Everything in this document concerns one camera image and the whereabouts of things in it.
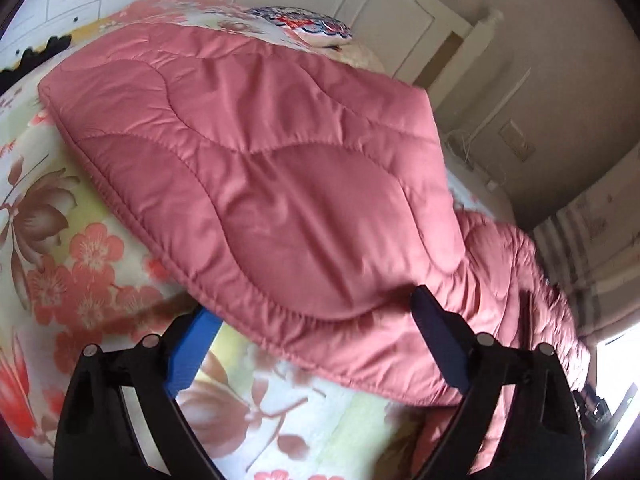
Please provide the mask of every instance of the white headboard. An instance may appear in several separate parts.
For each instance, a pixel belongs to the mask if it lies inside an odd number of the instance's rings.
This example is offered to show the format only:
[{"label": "white headboard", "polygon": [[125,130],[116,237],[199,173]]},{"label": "white headboard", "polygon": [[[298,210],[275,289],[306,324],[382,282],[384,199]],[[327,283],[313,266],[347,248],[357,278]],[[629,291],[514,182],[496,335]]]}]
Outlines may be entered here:
[{"label": "white headboard", "polygon": [[472,25],[439,0],[224,0],[247,7],[293,6],[321,12],[351,26],[354,37],[371,48],[386,72],[413,83],[450,38],[459,46],[436,68],[428,93],[436,109],[487,48],[502,19],[494,10]]}]

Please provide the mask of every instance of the light switch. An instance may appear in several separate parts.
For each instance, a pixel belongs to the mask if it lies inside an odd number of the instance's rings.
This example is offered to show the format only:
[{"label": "light switch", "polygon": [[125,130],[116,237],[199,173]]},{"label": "light switch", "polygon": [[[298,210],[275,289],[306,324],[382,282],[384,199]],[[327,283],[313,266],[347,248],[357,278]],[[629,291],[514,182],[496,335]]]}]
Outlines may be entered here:
[{"label": "light switch", "polygon": [[521,162],[527,160],[536,151],[536,147],[525,138],[522,130],[509,120],[498,132],[502,140],[510,147],[511,151],[517,156]]}]

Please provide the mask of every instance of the bed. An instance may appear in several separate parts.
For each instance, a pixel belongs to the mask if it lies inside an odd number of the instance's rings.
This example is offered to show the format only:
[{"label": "bed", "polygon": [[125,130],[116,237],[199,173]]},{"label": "bed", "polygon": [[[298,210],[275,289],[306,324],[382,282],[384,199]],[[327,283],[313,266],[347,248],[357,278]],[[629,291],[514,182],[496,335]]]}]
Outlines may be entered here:
[{"label": "bed", "polygon": [[[37,83],[87,42],[133,22],[196,25],[309,50],[294,35],[248,18],[243,9],[258,0],[231,1],[231,5],[212,0],[133,4],[75,30],[70,49],[23,77],[0,98],[0,168],[6,175],[7,195],[2,211],[7,211],[7,220],[0,235],[5,272],[0,283],[14,292],[11,305],[2,312],[0,328],[3,386],[12,395],[1,399],[0,411],[48,476],[57,417],[81,349],[89,342],[100,342],[105,349],[131,346],[146,332],[162,332],[177,314],[192,308],[193,301],[104,206],[38,102]],[[383,68],[413,82],[436,58],[438,65],[428,71],[435,74],[428,85],[434,107],[482,53],[499,18],[494,12],[472,26],[437,0],[332,0],[335,9],[325,5],[328,1],[269,3],[304,4],[347,20],[359,44],[374,54],[363,56],[366,51],[361,50],[354,55],[349,48],[320,54],[359,68]],[[389,1],[399,7],[385,10],[382,2]],[[386,12],[386,22],[378,20],[381,12]],[[392,28],[395,16],[412,18],[406,34],[405,29],[398,34],[400,41],[390,41],[392,30],[385,34],[377,30],[376,20]],[[443,62],[436,54],[452,34],[463,41]],[[505,201],[482,200],[483,182],[458,163],[449,168],[455,168],[449,184],[458,207],[512,221],[508,202],[505,206]],[[31,202],[31,217],[15,214],[20,202],[27,210],[25,202],[27,206]],[[30,230],[34,215],[46,220],[37,233]],[[105,286],[97,285],[98,274]],[[74,305],[68,316],[53,313],[61,302]],[[95,317],[96,308],[103,307],[113,314],[108,322]],[[257,480],[356,480],[395,474],[400,478],[411,466],[424,415],[424,410],[313,377],[261,351],[227,325],[216,337],[198,380],[178,401],[221,471],[228,478]],[[451,416],[450,408],[443,410],[445,418]],[[211,431],[212,425],[232,429],[221,434]],[[143,442],[143,449],[149,462],[162,469],[152,442]],[[354,453],[359,460],[352,460]]]}]

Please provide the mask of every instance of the floral bedsheet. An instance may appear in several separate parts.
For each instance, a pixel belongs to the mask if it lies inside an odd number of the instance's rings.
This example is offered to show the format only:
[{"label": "floral bedsheet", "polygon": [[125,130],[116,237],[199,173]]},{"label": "floral bedsheet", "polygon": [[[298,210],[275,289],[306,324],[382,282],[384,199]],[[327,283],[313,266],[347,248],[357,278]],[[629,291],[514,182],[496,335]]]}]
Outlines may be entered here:
[{"label": "floral bedsheet", "polygon": [[[76,30],[70,49],[0,97],[0,413],[48,477],[82,348],[128,348],[194,307],[106,208],[37,97],[40,79],[62,59],[138,21],[210,27],[309,50],[293,33],[237,7],[147,0]],[[226,324],[178,402],[230,480],[401,478],[424,413],[313,377]],[[149,460],[162,469],[157,457]]]}]

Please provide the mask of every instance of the decorative pillow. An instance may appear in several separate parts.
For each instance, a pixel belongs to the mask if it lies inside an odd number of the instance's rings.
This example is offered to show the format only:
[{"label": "decorative pillow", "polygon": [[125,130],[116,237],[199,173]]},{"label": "decorative pillow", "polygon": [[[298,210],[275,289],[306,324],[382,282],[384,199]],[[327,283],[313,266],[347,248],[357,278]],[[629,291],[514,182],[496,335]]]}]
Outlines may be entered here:
[{"label": "decorative pillow", "polygon": [[311,46],[332,46],[351,41],[343,22],[299,7],[254,7],[247,11],[279,27],[288,28]]}]

